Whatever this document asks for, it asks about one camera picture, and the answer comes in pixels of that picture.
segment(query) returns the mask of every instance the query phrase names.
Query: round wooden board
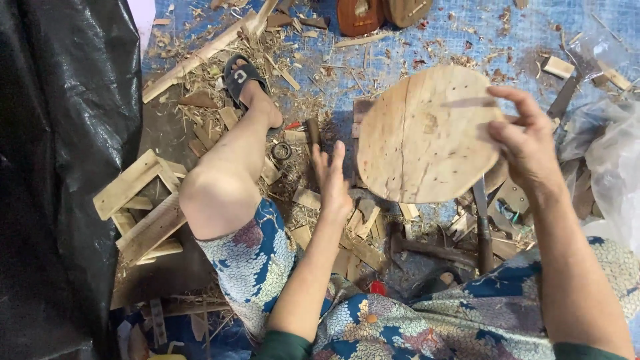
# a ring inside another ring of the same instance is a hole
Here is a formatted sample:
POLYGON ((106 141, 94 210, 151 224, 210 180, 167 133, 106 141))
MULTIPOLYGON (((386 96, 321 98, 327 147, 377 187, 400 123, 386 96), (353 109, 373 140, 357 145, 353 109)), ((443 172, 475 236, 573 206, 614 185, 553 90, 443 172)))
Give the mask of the round wooden board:
POLYGON ((489 79, 455 65, 420 71, 390 87, 365 115, 358 169, 384 199, 444 202, 462 195, 498 160, 486 123, 506 121, 489 79))

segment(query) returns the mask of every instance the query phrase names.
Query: knife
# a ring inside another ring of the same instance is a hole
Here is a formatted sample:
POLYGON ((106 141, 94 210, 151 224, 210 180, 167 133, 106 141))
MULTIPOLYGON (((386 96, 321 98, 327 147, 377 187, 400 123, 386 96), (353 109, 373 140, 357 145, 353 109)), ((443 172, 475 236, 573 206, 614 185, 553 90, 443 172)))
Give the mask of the knife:
POLYGON ((493 242, 489 220, 487 219, 486 195, 484 194, 484 174, 473 187, 478 217, 478 270, 480 275, 493 269, 493 242))

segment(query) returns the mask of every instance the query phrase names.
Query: black sandal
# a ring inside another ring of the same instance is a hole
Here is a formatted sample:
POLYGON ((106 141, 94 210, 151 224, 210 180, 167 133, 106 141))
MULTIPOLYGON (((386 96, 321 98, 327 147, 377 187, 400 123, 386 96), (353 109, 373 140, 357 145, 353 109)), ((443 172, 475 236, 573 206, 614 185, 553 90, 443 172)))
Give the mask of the black sandal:
MULTIPOLYGON (((231 98, 243 113, 246 113, 249 108, 240 101, 240 93, 242 92, 244 84, 247 84, 249 80, 256 80, 260 84, 262 91, 264 91, 265 94, 270 95, 266 80, 260 76, 258 69, 253 66, 248 58, 244 55, 236 54, 233 55, 231 59, 227 60, 227 64, 225 65, 225 86, 227 87, 229 95, 231 95, 231 98), (246 63, 238 66, 235 70, 232 69, 232 66, 240 59, 244 60, 246 63)), ((280 127, 273 127, 269 129, 269 131, 267 131, 267 135, 277 135, 281 132, 283 127, 284 122, 282 122, 280 127)))

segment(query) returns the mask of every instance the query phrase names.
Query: brown wooden ukulele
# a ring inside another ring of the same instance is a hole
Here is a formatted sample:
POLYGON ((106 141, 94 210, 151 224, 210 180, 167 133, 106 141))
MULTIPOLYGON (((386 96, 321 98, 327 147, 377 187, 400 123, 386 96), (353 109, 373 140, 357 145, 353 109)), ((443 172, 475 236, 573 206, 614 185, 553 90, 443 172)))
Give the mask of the brown wooden ukulele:
POLYGON ((348 37, 357 37, 378 29, 385 21, 382 0, 338 0, 338 27, 348 37))
POLYGON ((385 0, 390 20, 400 28, 407 28, 420 20, 431 8, 432 0, 385 0))

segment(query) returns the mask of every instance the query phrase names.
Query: blue floral skirt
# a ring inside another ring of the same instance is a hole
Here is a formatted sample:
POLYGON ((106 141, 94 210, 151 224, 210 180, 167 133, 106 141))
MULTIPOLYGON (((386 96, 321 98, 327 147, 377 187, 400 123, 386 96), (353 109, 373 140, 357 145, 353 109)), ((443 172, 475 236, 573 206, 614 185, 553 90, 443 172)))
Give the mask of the blue floral skirt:
MULTIPOLYGON (((640 262, 612 241, 587 241, 623 306, 638 355, 640 262)), ((262 338, 267 317, 302 254, 287 238, 275 204, 263 199, 242 229, 198 243, 217 270, 233 310, 254 336, 262 338)), ((364 294, 334 274, 313 358, 553 359, 540 313, 540 272, 540 254, 534 247, 489 274, 410 306, 364 294)))

